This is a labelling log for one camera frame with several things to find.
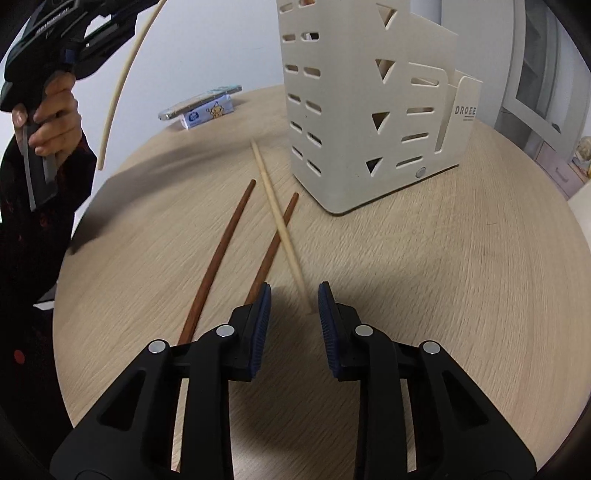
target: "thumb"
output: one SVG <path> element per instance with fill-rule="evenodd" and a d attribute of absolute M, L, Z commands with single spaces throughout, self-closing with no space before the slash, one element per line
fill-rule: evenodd
<path fill-rule="evenodd" d="M 17 138 L 18 147 L 22 152 L 22 128 L 27 122 L 27 109 L 23 104 L 17 105 L 12 110 L 12 124 L 14 125 L 14 135 Z"/>

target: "drawer handle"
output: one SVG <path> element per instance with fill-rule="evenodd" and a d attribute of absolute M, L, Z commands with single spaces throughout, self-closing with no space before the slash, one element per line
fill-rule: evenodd
<path fill-rule="evenodd" d="M 565 178 L 564 178 L 564 177 L 563 177 L 563 176 L 560 174 L 560 172 L 558 171 L 558 167 L 556 167 L 556 174 L 557 174 L 557 175 L 560 177 L 560 180 L 562 180 L 563 182 L 565 182 L 565 183 L 568 183 L 568 182 L 569 182 L 569 180 L 568 180 L 568 179 L 565 179 Z"/>

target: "table top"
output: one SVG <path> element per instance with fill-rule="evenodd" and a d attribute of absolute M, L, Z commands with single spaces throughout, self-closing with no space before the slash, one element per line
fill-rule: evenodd
<path fill-rule="evenodd" d="M 85 213 L 54 314 L 72 420 L 150 340 L 176 343 L 238 200 L 259 180 L 252 137 L 282 209 L 300 194 L 289 230 L 310 298 L 328 280 L 338 302 L 393 340 L 440 342 L 541 466 L 591 390 L 591 255 L 542 169 L 476 122 L 458 168 L 332 216 L 290 173 L 283 87 L 236 104 L 228 116 L 189 131 L 176 123 L 150 139 Z M 195 339 L 243 303 L 274 233 L 259 181 Z M 230 385 L 236 477 L 350 478 L 358 386 L 332 378 L 319 318 L 298 299 L 282 249 L 267 281 L 273 305 L 261 372 L 252 384 Z"/>

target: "black sleeve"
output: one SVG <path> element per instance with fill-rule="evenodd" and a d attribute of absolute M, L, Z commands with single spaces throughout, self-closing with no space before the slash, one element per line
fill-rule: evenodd
<path fill-rule="evenodd" d="M 0 268 L 19 296 L 34 303 L 57 281 L 74 213 L 89 197 L 96 156 L 82 137 L 57 172 L 58 195 L 30 211 L 24 160 L 13 137 L 0 166 Z"/>

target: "silver screw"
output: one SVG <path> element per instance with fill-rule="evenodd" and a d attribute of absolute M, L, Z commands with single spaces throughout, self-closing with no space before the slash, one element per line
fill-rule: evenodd
<path fill-rule="evenodd" d="M 441 347 L 435 342 L 425 342 L 423 345 L 423 350 L 425 350 L 427 353 L 430 353 L 431 355 L 435 355 L 441 351 Z"/>
<path fill-rule="evenodd" d="M 166 343 L 162 340 L 154 340 L 151 344 L 148 345 L 148 350 L 150 353 L 161 353 L 164 352 L 166 348 Z"/>
<path fill-rule="evenodd" d="M 216 333 L 220 337 L 229 337 L 234 334 L 234 327 L 232 325 L 220 325 L 217 327 Z"/>
<path fill-rule="evenodd" d="M 369 337 L 373 334 L 374 329 L 369 325 L 358 325 L 355 327 L 355 333 L 360 337 Z"/>

